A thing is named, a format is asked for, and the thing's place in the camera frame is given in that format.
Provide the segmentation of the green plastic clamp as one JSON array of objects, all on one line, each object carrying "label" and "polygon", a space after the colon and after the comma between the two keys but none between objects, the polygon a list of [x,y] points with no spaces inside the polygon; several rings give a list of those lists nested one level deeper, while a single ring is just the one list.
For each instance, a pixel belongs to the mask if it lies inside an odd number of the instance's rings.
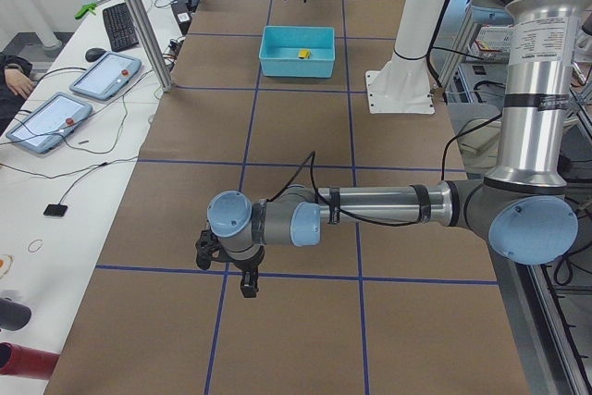
[{"label": "green plastic clamp", "polygon": [[95,2],[82,5],[80,7],[79,11],[74,16],[75,20],[81,20],[87,14],[95,15],[97,7],[98,7],[98,4]]}]

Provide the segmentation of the teach pendant tablet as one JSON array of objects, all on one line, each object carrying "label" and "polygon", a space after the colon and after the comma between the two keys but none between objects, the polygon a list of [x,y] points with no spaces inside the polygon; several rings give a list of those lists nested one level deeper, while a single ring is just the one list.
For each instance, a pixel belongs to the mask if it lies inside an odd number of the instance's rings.
[{"label": "teach pendant tablet", "polygon": [[93,107],[71,95],[56,93],[20,121],[6,137],[35,154],[45,154],[63,142]]},{"label": "teach pendant tablet", "polygon": [[141,67],[139,58],[106,52],[71,83],[69,89],[91,99],[106,101],[119,92]]}]

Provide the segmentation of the turquoise plastic bin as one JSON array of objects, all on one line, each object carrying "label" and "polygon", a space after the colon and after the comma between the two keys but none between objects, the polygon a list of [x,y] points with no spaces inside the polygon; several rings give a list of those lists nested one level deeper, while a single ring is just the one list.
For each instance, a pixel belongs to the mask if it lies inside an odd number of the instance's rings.
[{"label": "turquoise plastic bin", "polygon": [[[301,49],[308,59],[299,59]],[[259,50],[262,73],[267,77],[332,77],[336,59],[335,30],[332,27],[266,26]]]}]

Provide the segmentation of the aluminium frame post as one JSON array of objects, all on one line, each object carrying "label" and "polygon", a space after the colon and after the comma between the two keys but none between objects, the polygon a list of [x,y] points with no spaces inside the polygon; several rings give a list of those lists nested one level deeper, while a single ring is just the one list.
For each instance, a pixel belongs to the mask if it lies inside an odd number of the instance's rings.
[{"label": "aluminium frame post", "polygon": [[131,17],[151,67],[158,78],[164,93],[168,93],[172,86],[172,78],[156,40],[154,29],[144,8],[142,0],[125,0]]}]

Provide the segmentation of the upper teach pendant tablet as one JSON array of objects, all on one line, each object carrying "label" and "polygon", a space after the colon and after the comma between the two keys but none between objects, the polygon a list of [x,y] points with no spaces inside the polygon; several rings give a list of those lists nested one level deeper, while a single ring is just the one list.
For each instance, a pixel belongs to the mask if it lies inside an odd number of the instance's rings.
[{"label": "upper teach pendant tablet", "polygon": [[119,92],[141,67],[139,58],[106,52],[71,83],[69,89],[91,99],[106,101]]}]

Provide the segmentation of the red cylinder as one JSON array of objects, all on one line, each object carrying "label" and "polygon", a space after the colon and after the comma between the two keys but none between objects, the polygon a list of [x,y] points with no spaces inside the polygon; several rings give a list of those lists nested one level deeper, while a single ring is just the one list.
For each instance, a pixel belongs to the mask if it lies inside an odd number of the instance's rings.
[{"label": "red cylinder", "polygon": [[22,345],[1,343],[1,374],[49,380],[60,354]]}]

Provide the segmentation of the white pedestal column with base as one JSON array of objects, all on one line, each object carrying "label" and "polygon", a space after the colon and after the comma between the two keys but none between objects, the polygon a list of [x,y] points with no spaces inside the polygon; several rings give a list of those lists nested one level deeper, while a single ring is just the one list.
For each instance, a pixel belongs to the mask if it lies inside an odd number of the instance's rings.
[{"label": "white pedestal column with base", "polygon": [[391,59],[365,73],[372,114],[435,113],[427,60],[445,1],[405,0]]}]

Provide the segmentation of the small black square pad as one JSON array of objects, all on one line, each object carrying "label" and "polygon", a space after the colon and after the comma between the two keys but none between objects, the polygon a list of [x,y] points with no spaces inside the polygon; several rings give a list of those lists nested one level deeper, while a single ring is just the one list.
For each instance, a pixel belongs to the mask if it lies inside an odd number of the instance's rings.
[{"label": "small black square pad", "polygon": [[50,217],[63,217],[67,210],[68,206],[65,204],[48,204],[45,207],[43,214]]}]

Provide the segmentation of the black keyboard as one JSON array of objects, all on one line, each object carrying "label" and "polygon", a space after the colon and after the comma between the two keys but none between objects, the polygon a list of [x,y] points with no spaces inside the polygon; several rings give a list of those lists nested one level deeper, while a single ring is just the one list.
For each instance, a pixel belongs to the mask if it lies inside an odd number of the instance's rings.
[{"label": "black keyboard", "polygon": [[125,3],[104,9],[103,21],[113,52],[125,51],[139,43],[129,8]]}]

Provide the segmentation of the yellow beetle toy car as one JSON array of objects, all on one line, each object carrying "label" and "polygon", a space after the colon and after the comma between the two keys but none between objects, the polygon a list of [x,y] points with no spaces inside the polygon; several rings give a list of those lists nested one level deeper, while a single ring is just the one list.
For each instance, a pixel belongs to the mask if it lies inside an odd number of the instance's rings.
[{"label": "yellow beetle toy car", "polygon": [[308,59],[311,57],[311,55],[312,55],[312,52],[309,49],[303,48],[298,52],[297,57],[299,59]]}]

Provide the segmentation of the black computer mouse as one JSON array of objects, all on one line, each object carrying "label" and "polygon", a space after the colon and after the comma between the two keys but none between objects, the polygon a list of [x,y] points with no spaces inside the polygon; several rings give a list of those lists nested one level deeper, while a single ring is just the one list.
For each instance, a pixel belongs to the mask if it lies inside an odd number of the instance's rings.
[{"label": "black computer mouse", "polygon": [[99,47],[93,47],[86,51],[85,60],[89,63],[97,61],[101,56],[106,53],[106,50]]}]

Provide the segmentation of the lower teach pendant tablet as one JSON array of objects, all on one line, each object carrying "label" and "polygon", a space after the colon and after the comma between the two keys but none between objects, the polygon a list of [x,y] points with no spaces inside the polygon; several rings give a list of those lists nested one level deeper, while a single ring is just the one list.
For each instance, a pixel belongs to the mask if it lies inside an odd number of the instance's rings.
[{"label": "lower teach pendant tablet", "polygon": [[20,121],[6,137],[35,154],[45,154],[63,142],[93,107],[71,95],[56,93]]}]

